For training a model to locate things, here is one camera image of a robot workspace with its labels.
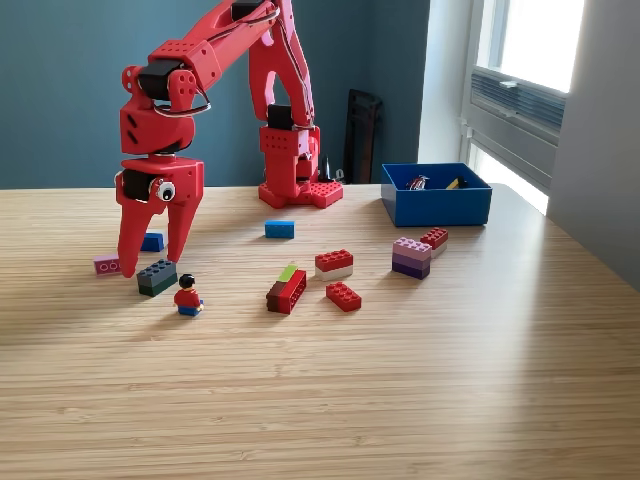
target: window blind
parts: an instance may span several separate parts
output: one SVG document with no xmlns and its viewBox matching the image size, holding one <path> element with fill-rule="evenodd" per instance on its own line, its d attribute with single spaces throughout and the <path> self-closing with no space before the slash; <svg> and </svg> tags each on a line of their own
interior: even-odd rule
<svg viewBox="0 0 640 480">
<path fill-rule="evenodd" d="M 566 98 L 561 92 L 476 67 L 471 75 L 472 97 L 477 96 L 513 114 L 560 130 Z"/>
</svg>

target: window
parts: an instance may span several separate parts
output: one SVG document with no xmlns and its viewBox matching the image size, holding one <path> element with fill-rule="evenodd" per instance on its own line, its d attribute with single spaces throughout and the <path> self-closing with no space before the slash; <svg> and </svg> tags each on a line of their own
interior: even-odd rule
<svg viewBox="0 0 640 480">
<path fill-rule="evenodd" d="M 476 65 L 568 92 L 584 0 L 486 0 Z"/>
<path fill-rule="evenodd" d="M 548 192 L 583 7 L 584 0 L 474 0 L 461 161 L 472 162 L 476 145 Z"/>
</svg>

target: blue plastic bin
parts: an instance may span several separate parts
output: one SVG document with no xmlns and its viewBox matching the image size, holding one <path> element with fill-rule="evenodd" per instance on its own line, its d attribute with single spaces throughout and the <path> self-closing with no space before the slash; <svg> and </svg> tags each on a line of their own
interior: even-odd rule
<svg viewBox="0 0 640 480">
<path fill-rule="evenodd" d="M 430 178 L 427 190 L 406 190 L 418 175 Z M 459 176 L 469 186 L 446 190 Z M 382 165 L 382 201 L 396 227 L 484 225 L 492 190 L 464 163 Z"/>
</svg>

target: pink lego brick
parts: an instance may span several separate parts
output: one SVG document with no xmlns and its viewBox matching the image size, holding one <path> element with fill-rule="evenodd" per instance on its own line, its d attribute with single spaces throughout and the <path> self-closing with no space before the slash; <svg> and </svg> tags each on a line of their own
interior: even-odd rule
<svg viewBox="0 0 640 480">
<path fill-rule="evenodd" d="M 393 253 L 424 262 L 431 258 L 431 246 L 402 237 L 393 243 Z"/>
<path fill-rule="evenodd" d="M 120 259 L 117 253 L 93 257 L 93 266 L 96 269 L 96 275 L 120 273 Z"/>
</svg>

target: white lego brick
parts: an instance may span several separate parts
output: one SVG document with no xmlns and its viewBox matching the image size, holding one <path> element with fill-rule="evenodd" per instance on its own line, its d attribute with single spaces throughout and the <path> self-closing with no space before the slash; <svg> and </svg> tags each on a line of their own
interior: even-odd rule
<svg viewBox="0 0 640 480">
<path fill-rule="evenodd" d="M 438 256 L 447 249 L 447 243 L 449 242 L 444 242 L 438 248 L 431 251 L 431 260 L 438 258 Z"/>
<path fill-rule="evenodd" d="M 338 278 L 348 277 L 353 274 L 353 265 L 349 265 L 348 267 L 336 268 L 335 270 L 329 270 L 328 272 L 323 272 L 318 267 L 316 267 L 316 277 L 318 277 L 323 282 L 331 282 L 332 280 L 337 280 Z"/>
</svg>

